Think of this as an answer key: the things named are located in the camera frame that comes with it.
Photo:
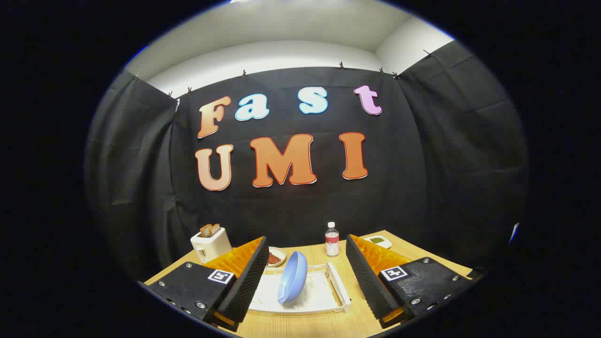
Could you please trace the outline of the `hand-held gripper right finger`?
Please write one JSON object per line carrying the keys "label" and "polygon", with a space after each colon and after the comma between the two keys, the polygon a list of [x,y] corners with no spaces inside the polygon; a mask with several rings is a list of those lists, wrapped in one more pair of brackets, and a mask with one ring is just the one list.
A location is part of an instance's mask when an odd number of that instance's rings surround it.
{"label": "hand-held gripper right finger", "polygon": [[352,234],[347,236],[346,254],[384,329],[433,312],[475,283],[431,257],[411,260]]}

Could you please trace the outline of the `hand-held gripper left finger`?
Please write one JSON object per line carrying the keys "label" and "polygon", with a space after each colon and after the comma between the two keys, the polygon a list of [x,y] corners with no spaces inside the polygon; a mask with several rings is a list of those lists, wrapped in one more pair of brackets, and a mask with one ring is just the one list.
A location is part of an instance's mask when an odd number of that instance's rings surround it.
{"label": "hand-held gripper left finger", "polygon": [[206,325],[237,331],[246,317],[269,258],[266,236],[204,264],[185,261],[146,285],[146,291]]}

